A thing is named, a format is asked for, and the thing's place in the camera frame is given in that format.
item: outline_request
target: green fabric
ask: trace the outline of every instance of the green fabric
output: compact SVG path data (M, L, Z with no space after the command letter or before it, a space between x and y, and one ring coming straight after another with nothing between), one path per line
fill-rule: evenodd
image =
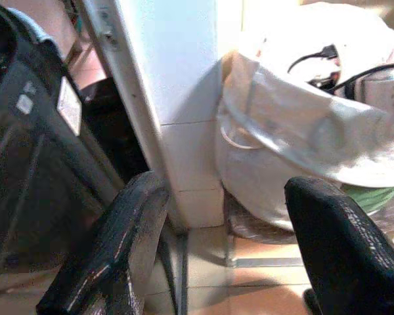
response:
M394 197L394 187L367 188L343 184L341 190L352 197L366 213L378 210Z

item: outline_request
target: white label sticker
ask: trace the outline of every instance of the white label sticker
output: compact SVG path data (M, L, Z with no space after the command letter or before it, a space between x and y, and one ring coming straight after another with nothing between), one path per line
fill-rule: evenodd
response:
M61 79L57 110L73 133L78 136L81 124L81 102L66 77Z
M21 94L19 96L18 102L16 103L16 107L25 115L28 115L32 110L33 102L27 97L25 94Z

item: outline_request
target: white plastic bag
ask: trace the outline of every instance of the white plastic bag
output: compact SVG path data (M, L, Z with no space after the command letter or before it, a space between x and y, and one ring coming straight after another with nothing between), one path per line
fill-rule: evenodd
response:
M394 31L363 9L326 3L264 27L235 53L223 89L216 156L226 189L256 217L291 229L283 191L290 177L394 186L394 116L287 73L294 60L330 44L339 82L394 63Z

